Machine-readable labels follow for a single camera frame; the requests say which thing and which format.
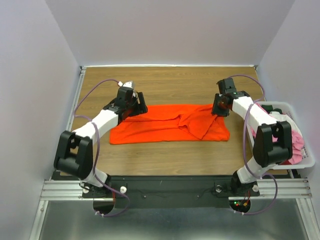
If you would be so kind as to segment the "orange t shirt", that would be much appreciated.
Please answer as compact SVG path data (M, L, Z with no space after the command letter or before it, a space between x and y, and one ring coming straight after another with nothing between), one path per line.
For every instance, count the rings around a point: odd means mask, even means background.
M229 139L224 118L212 115L211 104L151 105L147 113L128 117L109 134L112 145Z

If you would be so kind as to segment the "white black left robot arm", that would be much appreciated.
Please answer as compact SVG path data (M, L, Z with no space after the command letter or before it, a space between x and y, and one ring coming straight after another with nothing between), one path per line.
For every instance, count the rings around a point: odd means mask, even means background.
M96 117L88 118L85 125L74 131L65 130L61 133L54 168L94 186L95 193L100 197L106 197L111 192L123 197L124 193L111 187L111 177L97 169L100 138L128 117L147 112L142 92L120 87L116 98L104 106Z

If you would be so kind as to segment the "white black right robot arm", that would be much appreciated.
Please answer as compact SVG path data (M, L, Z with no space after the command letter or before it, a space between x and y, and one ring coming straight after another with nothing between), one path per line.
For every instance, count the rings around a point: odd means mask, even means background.
M243 118L244 132L247 127L255 132L251 159L243 156L244 166L233 173L230 181L231 192L242 195L269 169L293 156L292 128L287 121L270 116L244 91L215 95L211 113L227 117L229 111Z

